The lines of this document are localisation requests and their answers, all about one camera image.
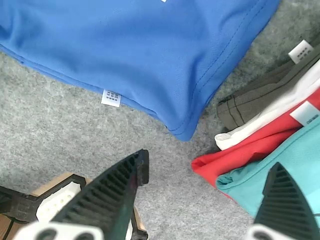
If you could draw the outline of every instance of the garment seam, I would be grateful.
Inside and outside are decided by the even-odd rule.
[[[307,65],[309,65],[313,60],[318,61],[319,59],[320,59],[320,53],[317,54],[317,56],[316,56],[315,58],[313,58],[312,60],[310,60],[310,61],[303,67],[303,69],[305,69],[305,68],[307,67]],[[253,101],[255,101],[255,100],[258,100],[258,99],[260,99],[260,98],[262,98],[262,97],[264,97],[264,96],[266,96],[266,95],[268,95],[268,94],[270,94],[270,93],[272,93],[272,92],[274,92],[274,91],[276,91],[276,90],[278,90],[278,89],[280,89],[280,88],[282,88],[282,87],[285,87],[287,84],[291,83],[291,81],[292,81],[294,78],[296,78],[297,75],[300,74],[302,71],[303,71],[302,69],[299,70],[299,72],[297,72],[289,81],[287,81],[287,82],[284,83],[283,85],[280,85],[280,86],[278,86],[277,88],[274,88],[274,89],[272,89],[271,91],[266,92],[266,93],[264,93],[263,95],[260,95],[259,97],[256,97],[256,98],[253,98],[253,99],[251,99],[251,100],[249,100],[249,101],[246,101],[246,102],[243,102],[243,103],[241,103],[241,104],[238,104],[237,106],[239,107],[239,106],[242,106],[242,105],[251,103],[251,102],[253,102]]]
[[[205,77],[205,75],[207,74],[207,72],[214,66],[214,64],[220,59],[220,57],[222,56],[222,54],[226,51],[226,49],[228,48],[228,46],[230,45],[231,41],[234,39],[235,35],[237,34],[238,30],[240,29],[240,26],[243,24],[245,18],[249,15],[249,13],[251,12],[251,10],[258,4],[258,2],[260,2],[259,0],[256,1],[256,3],[250,8],[249,11],[247,11],[246,15],[243,17],[243,19],[241,20],[241,23],[239,24],[239,26],[237,27],[237,29],[234,31],[232,37],[230,38],[229,42],[226,44],[226,46],[223,48],[223,50],[221,51],[221,53],[219,54],[219,56],[210,64],[210,66],[208,67],[208,69],[202,74],[202,76],[200,77],[200,79],[195,83],[194,87],[193,87],[193,90],[192,90],[192,94],[191,94],[191,100],[190,102],[193,101],[194,99],[194,93],[195,93],[195,90],[196,90],[196,87],[197,85],[199,84],[199,82]],[[265,7],[266,3],[261,7],[261,9],[257,12],[260,13],[260,11]],[[227,61],[227,59],[229,59],[231,53],[227,56],[227,58],[223,61],[223,63],[216,69],[216,71],[209,77],[209,79],[206,81],[206,83],[197,91],[197,93],[201,92],[202,88],[208,83],[208,81],[213,77],[213,75],[216,74],[216,72],[218,71],[218,69],[220,69],[222,67],[222,65]],[[188,118],[188,121],[190,121],[190,119],[192,118],[193,114],[191,113],[189,118]],[[186,122],[187,118],[185,118],[183,120],[183,122],[176,128],[174,129],[169,129],[169,131],[176,131],[178,129],[180,129],[184,123]],[[177,135],[181,135],[185,132],[186,130],[184,130],[182,133],[179,133],[179,134],[175,134],[175,136]]]
[[[236,99],[233,97],[233,102],[234,102],[234,106],[235,106],[235,109],[237,110],[237,112],[239,113],[239,116],[240,116],[240,118],[241,118],[241,120],[242,120],[242,122],[243,122],[243,124],[245,124],[245,121],[244,121],[244,119],[243,119],[243,117],[242,117],[242,115],[241,115],[241,112],[239,111],[239,109],[238,109],[238,107],[237,107],[237,104],[236,104]]]
[[[262,9],[265,8],[266,4],[267,4],[268,1],[266,1],[264,3],[264,5],[260,8],[260,10],[252,17],[252,20],[249,22],[249,24],[253,21],[253,19],[262,11]],[[236,47],[238,46],[238,44],[241,42],[241,39],[236,43],[235,47],[233,48],[233,50],[229,53],[229,55],[226,57],[226,59],[221,63],[221,65],[214,71],[214,73],[208,78],[208,80],[202,85],[202,87],[199,89],[198,92],[201,92],[202,89],[204,88],[205,85],[207,85],[207,83],[209,82],[209,80],[217,73],[217,71],[223,66],[223,64],[229,59],[229,57],[231,56],[231,54],[234,52],[234,50],[236,49]],[[188,118],[188,124],[190,124],[190,119],[192,118],[193,114],[190,114],[189,118]],[[183,123],[176,129],[169,129],[169,131],[176,131],[178,130],[179,128],[182,127]],[[187,127],[185,127],[185,129],[181,132],[181,133],[172,133],[173,135],[175,136],[179,136],[179,135],[182,135],[186,132],[186,129]]]
[[[235,125],[236,125],[237,127],[239,127],[238,123],[236,122],[236,119],[235,119],[234,116],[231,114],[230,107],[229,107],[229,101],[226,102],[226,105],[227,105],[227,107],[228,107],[228,109],[229,109],[229,114],[230,114],[230,116],[232,117]]]
[[[77,80],[77,79],[75,79],[75,78],[73,78],[73,77],[67,76],[67,75],[65,75],[65,74],[63,74],[63,73],[61,73],[61,72],[58,72],[58,71],[56,71],[56,70],[53,70],[53,69],[51,69],[50,67],[47,67],[47,66],[44,66],[44,65],[42,65],[42,64],[36,63],[36,62],[34,62],[34,61],[31,61],[31,60],[29,60],[29,59],[26,59],[25,57],[23,57],[23,56],[15,53],[15,52],[13,52],[13,51],[11,51],[10,49],[6,48],[6,47],[3,46],[2,44],[0,44],[0,47],[2,47],[3,49],[5,49],[7,52],[10,52],[11,57],[13,57],[14,59],[16,59],[18,62],[28,62],[28,63],[31,63],[31,64],[33,64],[33,65],[38,65],[38,66],[43,67],[43,68],[45,68],[45,69],[47,69],[47,70],[49,70],[49,71],[52,71],[53,73],[50,73],[50,72],[48,72],[48,71],[46,71],[46,70],[43,70],[43,69],[38,68],[37,66],[31,66],[31,68],[35,69],[36,71],[38,71],[38,72],[40,72],[40,73],[45,73],[45,74],[47,74],[50,78],[56,78],[56,79],[58,79],[59,81],[61,81],[62,83],[64,83],[64,81],[66,81],[66,80],[63,79],[63,78],[61,78],[61,77],[59,77],[59,76],[57,76],[57,75],[61,75],[62,77],[69,78],[69,79],[71,79],[71,80],[73,80],[73,81],[76,81],[76,82],[83,83],[83,84],[86,84],[86,85],[89,85],[89,86],[93,86],[93,87],[95,87],[95,88],[99,88],[99,89],[105,90],[104,88],[101,88],[101,87],[99,87],[99,86],[94,86],[94,85],[88,84],[88,83],[86,83],[86,82],[82,82],[82,81]],[[146,110],[149,110],[150,112],[154,113],[154,115],[158,116],[155,111],[153,111],[153,110],[151,110],[151,109],[149,109],[149,108],[147,108],[147,107],[145,107],[145,106],[142,106],[140,103],[136,102],[135,100],[132,100],[131,98],[129,98],[129,97],[127,97],[127,96],[124,96],[124,95],[122,95],[122,97],[124,97],[124,98],[126,98],[126,99],[128,99],[128,100],[130,100],[130,101],[132,101],[132,102],[134,102],[134,103],[136,103],[136,104],[138,104],[138,105],[141,106],[142,108],[144,108],[144,109],[146,109]]]

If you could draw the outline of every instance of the screw hole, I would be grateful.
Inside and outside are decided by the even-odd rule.
[[[257,240],[273,240],[267,233],[263,231],[256,231],[253,234],[254,238]]]
[[[91,233],[82,233],[75,240],[94,240],[94,236]]]
[[[57,235],[57,231],[53,228],[45,229],[39,233],[36,240],[54,240]]]

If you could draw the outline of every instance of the folded clothes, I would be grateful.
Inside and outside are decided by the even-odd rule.
[[[317,46],[311,56],[295,65],[289,60],[223,99],[217,107],[222,123],[231,131],[250,121],[279,96],[288,91],[320,59],[320,35],[311,42]]]
[[[0,0],[0,51],[189,140],[280,0]]]
[[[217,188],[255,216],[268,171],[281,163],[295,180],[314,214],[320,213],[320,118],[301,128],[265,159],[219,176]]]
[[[319,87],[320,60],[318,60],[301,78],[299,77],[297,83],[294,84],[290,90],[279,95],[275,101],[246,124],[237,127],[228,133],[217,134],[214,137],[217,146],[221,150],[225,150],[237,145],[242,140],[300,103],[303,99],[314,93]]]
[[[305,101],[320,110],[320,88],[300,104],[262,127],[239,144],[223,151],[197,157],[192,162],[193,171],[216,187],[218,176],[264,159],[293,133],[302,128],[302,125],[290,114]]]

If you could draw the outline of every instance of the white garment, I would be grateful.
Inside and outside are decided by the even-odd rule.
[[[228,133],[220,133],[214,137],[221,150],[228,149],[251,134],[261,129],[286,111],[290,110],[304,99],[313,94],[320,87],[320,60],[316,62],[296,83],[294,88],[287,91],[273,101],[262,112]]]

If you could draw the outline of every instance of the red garment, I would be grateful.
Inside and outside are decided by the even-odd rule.
[[[320,110],[320,88],[307,99],[237,145],[223,151],[197,157],[191,164],[193,171],[216,187],[218,176],[233,169],[241,168],[250,162],[262,160],[288,137],[302,128],[302,125],[291,117],[290,113],[305,101],[309,101]]]

